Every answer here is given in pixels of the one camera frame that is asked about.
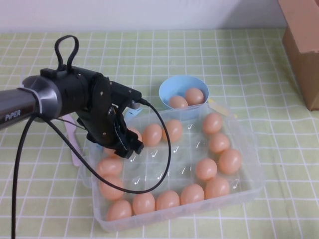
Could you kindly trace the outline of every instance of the table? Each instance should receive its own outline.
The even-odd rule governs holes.
[[[265,190],[243,205],[108,234],[93,220],[91,191],[66,144],[35,123],[18,183],[19,238],[283,239],[319,235],[319,112],[309,112],[281,43],[284,29],[77,32],[74,65],[142,92],[158,110],[161,82],[189,74],[226,103],[258,139]],[[0,35],[0,90],[56,68],[55,33]],[[66,62],[73,42],[61,43]],[[54,123],[65,132],[62,122]],[[0,238],[9,238],[13,161],[25,122],[0,132]],[[87,153],[85,132],[77,136]]]

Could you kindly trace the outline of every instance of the pink plastic object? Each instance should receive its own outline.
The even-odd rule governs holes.
[[[64,120],[67,120],[67,121],[70,121],[71,123],[75,123],[74,122],[74,119],[71,117],[71,115],[65,115],[65,116],[62,116],[62,118]],[[70,143],[73,145],[73,147],[76,149],[76,151],[78,151],[78,153],[82,155],[82,152],[80,150],[80,147],[79,147],[79,144],[78,142],[76,141],[76,138],[75,138],[75,130],[76,130],[76,126],[68,123],[68,122],[64,122],[64,125],[66,127],[66,133],[68,135],[68,138],[69,138],[69,141]],[[73,164],[74,166],[80,166],[81,165],[81,161],[80,159],[75,155],[75,153],[73,153],[73,151],[71,152],[71,155],[72,155],[72,161],[73,161]]]

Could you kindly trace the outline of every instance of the clear plastic tray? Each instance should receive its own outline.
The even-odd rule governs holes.
[[[192,119],[185,117],[194,111],[197,113]],[[172,143],[169,173],[163,183],[152,191],[155,199],[166,190],[174,190],[180,195],[183,188],[191,183],[198,183],[204,187],[204,183],[196,178],[194,169],[196,163],[205,157],[218,160],[218,156],[211,154],[209,151],[208,137],[202,132],[203,119],[211,112],[214,112],[214,110],[209,107],[209,104],[160,112],[164,122],[170,119],[180,119],[183,125],[183,135],[178,142]],[[223,128],[221,131],[229,137],[231,147],[239,150],[243,157],[242,166],[237,174],[232,176],[222,175],[229,181],[229,195],[108,222],[106,221],[106,214],[111,202],[104,199],[100,194],[99,180],[93,175],[90,179],[84,176],[85,170],[82,168],[83,183],[92,187],[94,217],[101,227],[108,232],[115,232],[253,200],[265,185],[264,174],[257,159],[254,135],[241,126],[232,113],[228,114],[227,117],[222,117]],[[142,133],[143,129],[153,122],[160,124],[155,114],[148,114],[132,118],[127,122],[127,125],[137,128]],[[162,176],[167,163],[167,156],[167,143],[161,141],[155,147],[145,147],[140,155],[133,154],[130,159],[123,159],[123,172],[120,177],[124,187],[143,190],[153,186]],[[106,155],[102,148],[91,143],[90,157],[87,158],[90,165],[95,168],[96,164],[104,157]],[[134,195],[124,194],[124,198],[129,202],[132,202],[133,197]]]

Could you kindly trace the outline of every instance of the yellow tag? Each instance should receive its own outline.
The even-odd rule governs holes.
[[[227,108],[220,106],[217,102],[215,102],[212,99],[208,99],[207,102],[208,102],[208,106],[211,109],[215,110],[216,112],[218,112],[224,116],[229,116],[230,113],[229,113],[229,110]]]

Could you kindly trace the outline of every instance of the robotic arm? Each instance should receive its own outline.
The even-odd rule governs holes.
[[[75,47],[64,65],[58,46],[69,37],[74,38]],[[127,129],[122,113],[126,107],[137,109],[143,102],[142,94],[101,73],[72,66],[78,49],[76,37],[61,37],[55,43],[59,62],[56,70],[42,69],[40,75],[27,77],[22,88],[0,91],[0,129],[33,113],[52,120],[75,112],[91,142],[114,149],[123,158],[133,152],[140,154],[144,145],[137,134]]]

